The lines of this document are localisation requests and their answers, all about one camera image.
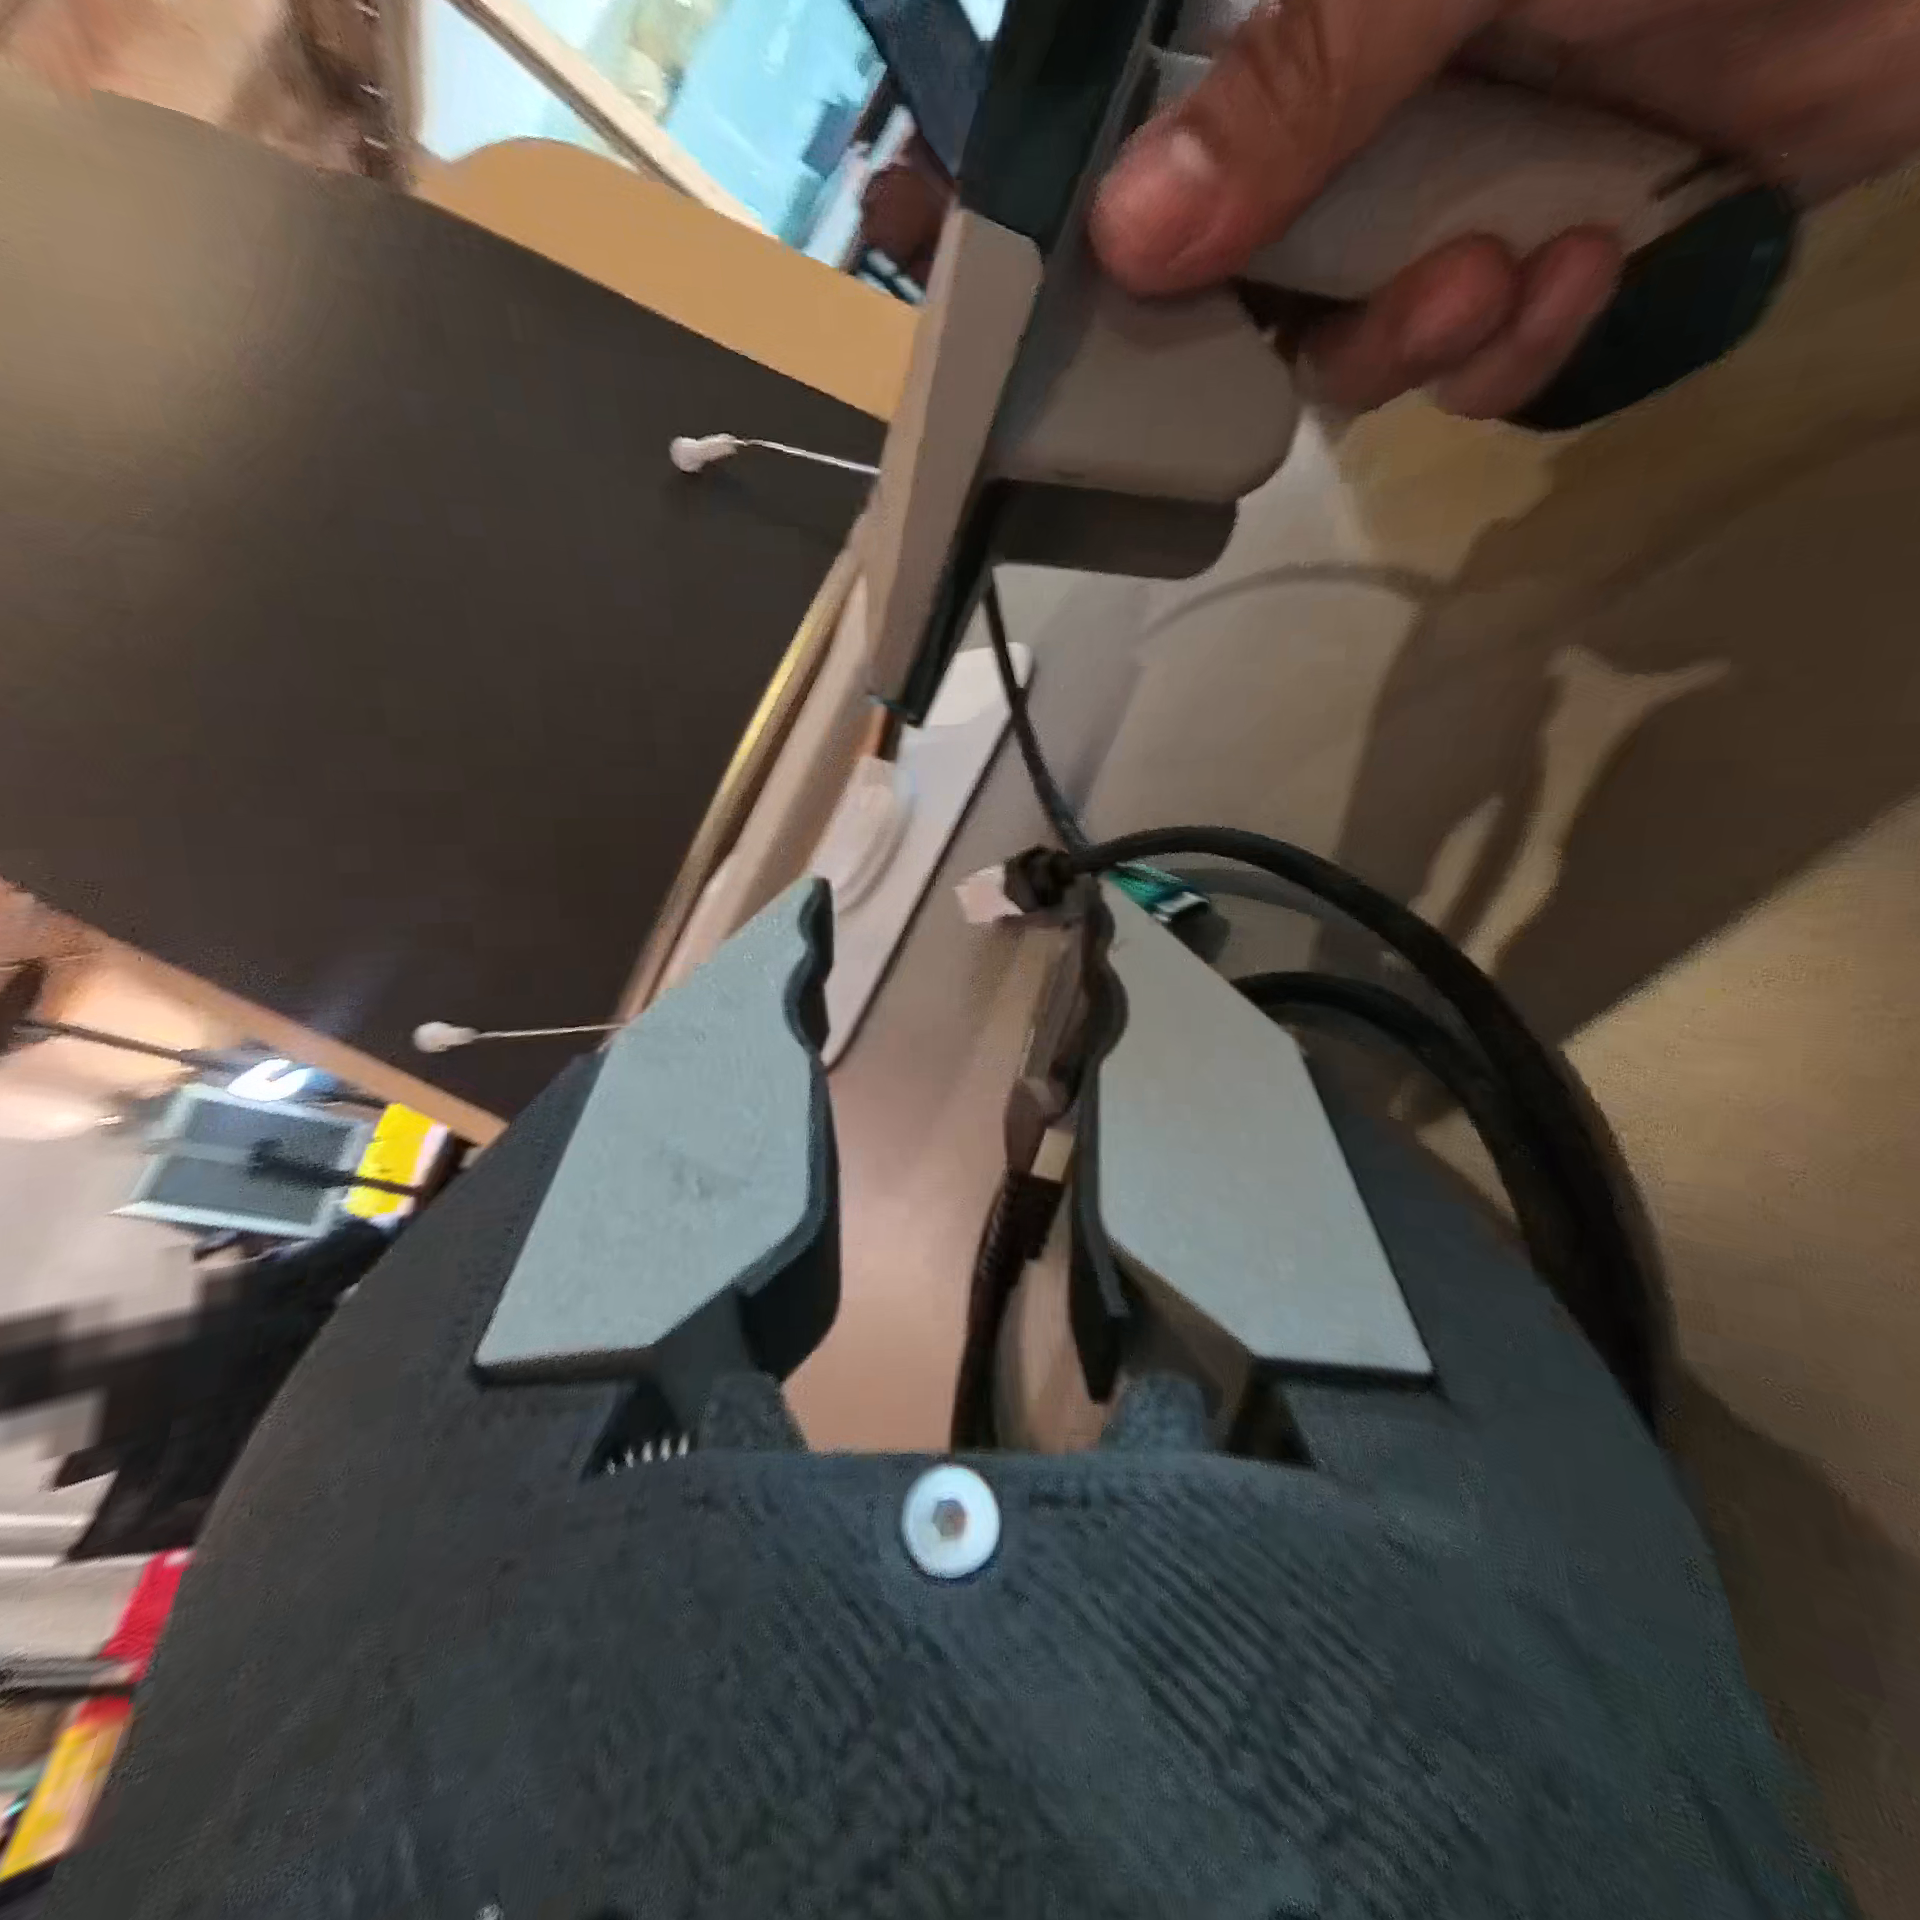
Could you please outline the wooden book stand white base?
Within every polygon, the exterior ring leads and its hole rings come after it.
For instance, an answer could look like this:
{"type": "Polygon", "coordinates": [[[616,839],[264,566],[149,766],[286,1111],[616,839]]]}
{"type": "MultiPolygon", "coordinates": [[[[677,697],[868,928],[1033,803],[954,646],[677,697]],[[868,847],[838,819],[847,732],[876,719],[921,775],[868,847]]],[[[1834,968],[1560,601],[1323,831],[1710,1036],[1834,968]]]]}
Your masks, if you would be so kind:
{"type": "Polygon", "coordinates": [[[390,188],[3,78],[3,881],[517,1116],[599,1024],[882,423],[390,188]]]}

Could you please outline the person's right hand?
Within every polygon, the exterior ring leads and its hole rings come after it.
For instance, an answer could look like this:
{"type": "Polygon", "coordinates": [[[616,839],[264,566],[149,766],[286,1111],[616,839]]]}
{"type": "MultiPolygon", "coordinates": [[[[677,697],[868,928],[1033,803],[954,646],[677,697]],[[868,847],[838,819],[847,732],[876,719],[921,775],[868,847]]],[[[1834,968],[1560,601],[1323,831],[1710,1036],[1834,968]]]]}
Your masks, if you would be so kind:
{"type": "MultiPolygon", "coordinates": [[[[1663,126],[1802,203],[1917,165],[1917,5],[1260,5],[1213,77],[1128,140],[1090,247],[1137,299],[1241,274],[1448,68],[1663,126]]],[[[1302,361],[1339,412],[1426,394],[1515,419],[1621,273],[1605,228],[1529,258],[1461,240],[1312,326],[1302,361]]]]}

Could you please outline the green-ended black HDMI cable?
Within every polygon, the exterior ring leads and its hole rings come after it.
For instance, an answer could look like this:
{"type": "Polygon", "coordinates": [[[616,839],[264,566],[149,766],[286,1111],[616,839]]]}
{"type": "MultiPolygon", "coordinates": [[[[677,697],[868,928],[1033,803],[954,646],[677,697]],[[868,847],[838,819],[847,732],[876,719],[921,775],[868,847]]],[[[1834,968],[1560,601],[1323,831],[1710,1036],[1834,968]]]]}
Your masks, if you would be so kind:
{"type": "Polygon", "coordinates": [[[1643,1190],[1563,1040],[1412,902],[1285,836],[1227,823],[1125,831],[1089,847],[1030,847],[958,881],[966,926],[1070,919],[1093,879],[1163,864],[1257,874],[1397,964],[1414,995],[1320,968],[1264,970],[1227,985],[1290,1026],[1348,1026],[1406,1054],[1469,1120],[1529,1264],[1656,1444],[1675,1409],[1675,1311],[1643,1190]]]}

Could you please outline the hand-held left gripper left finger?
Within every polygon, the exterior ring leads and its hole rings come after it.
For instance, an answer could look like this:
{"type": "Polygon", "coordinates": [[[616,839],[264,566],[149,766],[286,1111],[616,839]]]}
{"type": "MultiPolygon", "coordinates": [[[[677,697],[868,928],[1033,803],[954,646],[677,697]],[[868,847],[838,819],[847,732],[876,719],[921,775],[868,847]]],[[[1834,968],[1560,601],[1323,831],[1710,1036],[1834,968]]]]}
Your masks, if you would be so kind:
{"type": "Polygon", "coordinates": [[[801,879],[603,1047],[487,1381],[787,1381],[837,1320],[832,902],[801,879]]]}

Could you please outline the grey framed panel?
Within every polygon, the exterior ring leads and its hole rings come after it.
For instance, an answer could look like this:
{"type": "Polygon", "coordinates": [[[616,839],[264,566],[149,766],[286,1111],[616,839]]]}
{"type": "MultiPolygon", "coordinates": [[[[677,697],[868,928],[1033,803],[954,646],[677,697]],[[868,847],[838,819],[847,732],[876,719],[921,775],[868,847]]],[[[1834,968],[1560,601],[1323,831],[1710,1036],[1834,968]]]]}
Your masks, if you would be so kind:
{"type": "Polygon", "coordinates": [[[199,1234],[314,1241],[340,1224],[372,1133],[362,1115],[183,1084],[142,1120],[142,1173],[115,1214],[199,1234]]]}

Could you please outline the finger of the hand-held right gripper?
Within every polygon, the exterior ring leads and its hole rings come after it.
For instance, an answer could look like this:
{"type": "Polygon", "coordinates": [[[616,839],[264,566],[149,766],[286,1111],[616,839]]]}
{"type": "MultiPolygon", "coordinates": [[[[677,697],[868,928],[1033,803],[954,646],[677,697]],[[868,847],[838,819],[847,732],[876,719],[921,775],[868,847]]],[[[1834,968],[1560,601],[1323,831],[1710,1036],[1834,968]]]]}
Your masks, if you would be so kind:
{"type": "Polygon", "coordinates": [[[1292,379],[1230,292],[1140,302],[1057,255],[986,441],[986,552],[1198,579],[1290,448],[1292,379]]]}
{"type": "Polygon", "coordinates": [[[1033,240],[947,215],[868,503],[868,693],[906,724],[944,681],[940,590],[1039,289],[1033,240]]]}

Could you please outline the thin black cable green plugs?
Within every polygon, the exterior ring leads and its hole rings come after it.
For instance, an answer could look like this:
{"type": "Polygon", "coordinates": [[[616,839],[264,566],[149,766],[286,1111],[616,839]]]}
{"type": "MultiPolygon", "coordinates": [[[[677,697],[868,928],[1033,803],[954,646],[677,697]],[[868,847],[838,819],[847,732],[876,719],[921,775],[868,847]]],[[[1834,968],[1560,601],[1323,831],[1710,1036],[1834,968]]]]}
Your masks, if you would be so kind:
{"type": "MultiPolygon", "coordinates": [[[[1043,808],[1046,827],[1056,836],[1060,859],[1075,864],[1082,853],[1090,850],[1090,839],[1089,839],[1089,831],[1084,831],[1075,803],[1066,796],[1066,790],[1056,782],[1056,775],[1046,762],[1046,750],[1039,746],[1033,713],[1030,713],[1030,685],[1022,683],[1022,673],[1015,662],[1015,650],[1014,650],[1014,637],[1005,631],[1004,601],[998,601],[992,567],[983,575],[983,586],[979,586],[979,615],[986,620],[989,658],[997,662],[998,693],[1004,693],[1005,716],[1010,716],[1010,732],[1015,738],[1015,750],[1020,750],[1022,771],[1030,776],[1030,790],[1033,790],[1035,803],[1043,808]]],[[[1125,864],[1125,866],[1105,869],[1105,874],[1112,881],[1116,881],[1116,887],[1131,902],[1137,902],[1157,926],[1165,926],[1168,931],[1196,933],[1202,928],[1202,922],[1213,916],[1213,898],[1205,898],[1198,887],[1184,885],[1182,879],[1177,879],[1163,869],[1152,869],[1144,864],[1125,864]]]]}

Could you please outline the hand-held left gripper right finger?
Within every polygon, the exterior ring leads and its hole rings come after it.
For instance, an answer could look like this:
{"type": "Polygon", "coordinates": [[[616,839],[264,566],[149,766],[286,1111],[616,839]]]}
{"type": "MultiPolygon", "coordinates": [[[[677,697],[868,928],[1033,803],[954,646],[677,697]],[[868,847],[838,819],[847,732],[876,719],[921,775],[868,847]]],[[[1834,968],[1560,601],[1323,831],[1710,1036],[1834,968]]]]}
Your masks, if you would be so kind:
{"type": "Polygon", "coordinates": [[[1426,1389],[1435,1361],[1302,1047],[1137,902],[1102,891],[1102,1051],[1079,1106],[1070,1328],[1089,1390],[1177,1373],[1426,1389]]]}

